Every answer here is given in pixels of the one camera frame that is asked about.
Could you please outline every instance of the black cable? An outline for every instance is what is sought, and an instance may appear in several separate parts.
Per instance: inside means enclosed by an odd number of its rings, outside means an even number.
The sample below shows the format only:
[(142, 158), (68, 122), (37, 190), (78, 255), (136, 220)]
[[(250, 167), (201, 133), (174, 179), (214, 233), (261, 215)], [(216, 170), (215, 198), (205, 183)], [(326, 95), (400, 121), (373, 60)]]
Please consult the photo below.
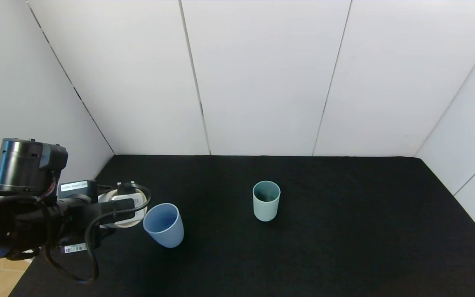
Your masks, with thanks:
[(94, 249), (91, 245), (92, 235), (94, 235), (93, 227), (98, 222), (100, 222), (100, 220), (102, 220), (105, 217), (112, 216), (112, 215), (128, 214), (128, 213), (131, 213), (131, 212), (136, 212), (136, 211), (139, 211), (141, 209), (144, 209), (145, 207), (147, 207), (149, 205), (149, 202), (151, 201), (151, 192), (145, 186), (140, 186), (139, 184), (134, 184), (134, 183), (126, 183), (126, 186), (127, 187), (132, 187), (134, 189), (141, 190), (146, 195), (146, 201), (142, 205), (140, 205), (139, 207), (134, 207), (132, 209), (119, 210), (119, 211), (111, 211), (111, 212), (102, 214), (98, 218), (95, 218), (94, 220), (92, 220), (91, 223), (87, 226), (87, 228), (85, 228), (85, 236), (84, 236), (85, 246), (87, 246), (87, 255), (89, 255), (89, 258), (91, 259), (91, 266), (92, 266), (92, 270), (93, 270), (92, 277), (89, 278), (88, 280), (85, 280), (83, 278), (79, 278), (79, 277), (75, 276), (74, 274), (70, 273), (69, 271), (64, 269), (61, 265), (59, 265), (51, 257), (51, 252), (50, 252), (50, 250), (51, 250), (50, 249), (51, 248), (51, 240), (52, 240), (51, 216), (50, 216), (49, 211), (47, 210), (47, 207), (45, 206), (45, 204), (43, 204), (41, 201), (38, 203), (38, 205), (40, 205), (40, 204), (43, 205), (43, 207), (41, 207), (42, 212), (43, 212), (44, 216), (46, 217), (46, 219), (48, 220), (48, 222), (47, 222), (47, 243), (45, 244), (45, 247), (44, 247), (45, 259), (56, 270), (58, 270), (58, 272), (60, 272), (61, 274), (67, 276), (68, 278), (71, 278), (72, 280), (74, 280), (75, 282), (77, 282), (79, 284), (88, 285), (88, 284), (92, 284), (93, 282), (96, 281), (96, 279), (98, 278), (98, 275), (99, 275), (99, 269), (98, 269), (98, 262), (96, 261), (96, 256), (94, 255)]
[(26, 196), (26, 195), (15, 195), (15, 196), (7, 196), (0, 198), (0, 205), (4, 203), (9, 203), (12, 201), (16, 202), (24, 202), (34, 204), (36, 203), (36, 198), (34, 196)]

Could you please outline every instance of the white component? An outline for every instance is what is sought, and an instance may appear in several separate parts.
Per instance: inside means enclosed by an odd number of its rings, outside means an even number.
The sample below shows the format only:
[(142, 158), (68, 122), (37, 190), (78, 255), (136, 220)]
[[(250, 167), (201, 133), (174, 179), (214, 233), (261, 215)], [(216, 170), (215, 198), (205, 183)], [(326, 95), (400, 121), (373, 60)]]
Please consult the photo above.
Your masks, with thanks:
[(60, 186), (60, 191), (65, 192), (69, 190), (76, 190), (76, 189), (82, 189), (82, 188), (87, 188), (87, 180), (77, 181), (71, 184), (62, 184)]
[[(107, 201), (118, 201), (118, 200), (124, 200), (124, 199), (133, 199), (134, 201), (134, 207), (139, 207), (141, 206), (145, 201), (146, 201), (146, 196), (140, 191), (137, 190), (137, 193), (134, 194), (127, 194), (127, 195), (118, 195), (115, 196), (117, 193), (117, 190), (113, 190), (109, 193), (103, 194), (98, 196), (98, 202), (103, 203)], [(143, 220), (144, 216), (146, 215), (147, 207), (139, 210), (135, 213), (135, 216), (133, 218), (127, 219), (127, 220), (121, 220), (118, 222), (114, 222), (111, 224), (105, 224), (103, 225), (104, 227), (108, 228), (129, 228), (133, 227), (134, 225), (138, 224), (140, 221)]]
[[(118, 196), (114, 196), (113, 198), (111, 198), (111, 200), (118, 201), (118, 200), (130, 199), (130, 198), (133, 199), (133, 201), (135, 202), (134, 207), (139, 207), (144, 203), (142, 201), (142, 194), (140, 194), (140, 193), (127, 194), (127, 195), (118, 195)], [(140, 221), (144, 218), (144, 214), (145, 214), (144, 210), (139, 210), (135, 213), (135, 216), (133, 218), (118, 221), (118, 222), (115, 222), (115, 224), (126, 224), (126, 223), (129, 223), (129, 222)]]

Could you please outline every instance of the light blue cup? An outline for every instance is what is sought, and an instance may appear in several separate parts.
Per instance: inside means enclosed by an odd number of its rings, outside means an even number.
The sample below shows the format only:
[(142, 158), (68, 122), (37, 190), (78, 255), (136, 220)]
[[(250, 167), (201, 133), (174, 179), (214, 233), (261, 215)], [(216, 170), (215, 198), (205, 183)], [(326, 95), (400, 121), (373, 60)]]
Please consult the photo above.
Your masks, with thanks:
[(157, 243), (166, 248), (175, 248), (183, 241), (183, 220), (179, 209), (171, 203), (153, 206), (144, 217), (143, 226)]

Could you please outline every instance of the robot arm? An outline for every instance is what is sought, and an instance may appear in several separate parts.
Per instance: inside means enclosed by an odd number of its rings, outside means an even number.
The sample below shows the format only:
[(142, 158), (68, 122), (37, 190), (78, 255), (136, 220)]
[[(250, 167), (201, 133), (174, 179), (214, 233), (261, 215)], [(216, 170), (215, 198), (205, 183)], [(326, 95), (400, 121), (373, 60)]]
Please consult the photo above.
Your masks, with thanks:
[[(98, 186), (93, 180), (59, 184), (68, 154), (58, 144), (22, 139), (3, 139), (0, 149), (0, 258), (21, 260), (38, 255), (62, 274), (81, 284), (98, 278), (94, 249), (100, 245), (100, 224), (134, 218), (147, 207), (150, 192), (134, 182), (119, 183), (118, 194), (126, 199), (98, 203)], [(135, 204), (130, 194), (142, 192), (146, 201)], [(52, 248), (81, 244), (93, 267), (88, 280), (78, 278), (51, 255)]]

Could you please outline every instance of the cup rim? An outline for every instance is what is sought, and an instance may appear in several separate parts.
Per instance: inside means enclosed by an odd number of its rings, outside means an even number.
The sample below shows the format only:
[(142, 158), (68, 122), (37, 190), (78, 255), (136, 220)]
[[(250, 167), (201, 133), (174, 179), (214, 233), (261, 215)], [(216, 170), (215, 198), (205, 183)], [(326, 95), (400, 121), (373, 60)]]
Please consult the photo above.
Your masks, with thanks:
[[(261, 201), (260, 199), (258, 199), (258, 197), (256, 197), (256, 195), (254, 194), (254, 189), (256, 188), (256, 186), (262, 182), (270, 182), (271, 184), (274, 184), (277, 188), (277, 197), (273, 200), (273, 201)], [(276, 184), (275, 182), (273, 181), (270, 181), (270, 180), (262, 180), (262, 181), (259, 181), (257, 182), (253, 187), (252, 187), (252, 197), (254, 197), (254, 199), (260, 203), (265, 203), (265, 204), (269, 204), (269, 203), (274, 203), (275, 201), (279, 200), (280, 198), (280, 195), (281, 195), (281, 189), (280, 189), (280, 186), (278, 184)]]
[[(160, 205), (171, 205), (171, 206), (173, 206), (173, 207), (175, 208), (175, 211), (177, 211), (177, 216), (175, 217), (175, 221), (173, 222), (173, 224), (171, 224), (168, 228), (166, 228), (166, 229), (164, 229), (164, 230), (162, 230), (162, 231), (152, 232), (152, 231), (146, 229), (146, 226), (145, 226), (145, 224), (144, 224), (144, 221), (145, 221), (146, 218), (149, 216), (149, 214), (150, 214), (150, 212), (153, 210), (153, 208), (155, 208), (155, 207), (157, 207), (157, 206), (160, 206)], [(174, 204), (172, 204), (172, 203), (161, 203), (161, 204), (158, 204), (158, 205), (153, 206), (153, 207), (146, 213), (146, 215), (144, 216), (142, 225), (143, 225), (143, 227), (144, 227), (144, 230), (146, 230), (148, 233), (150, 233), (150, 234), (160, 234), (160, 233), (163, 233), (163, 232), (168, 231), (170, 228), (172, 228), (173, 226), (175, 226), (175, 224), (177, 223), (177, 220), (179, 220), (179, 209), (178, 209)]]

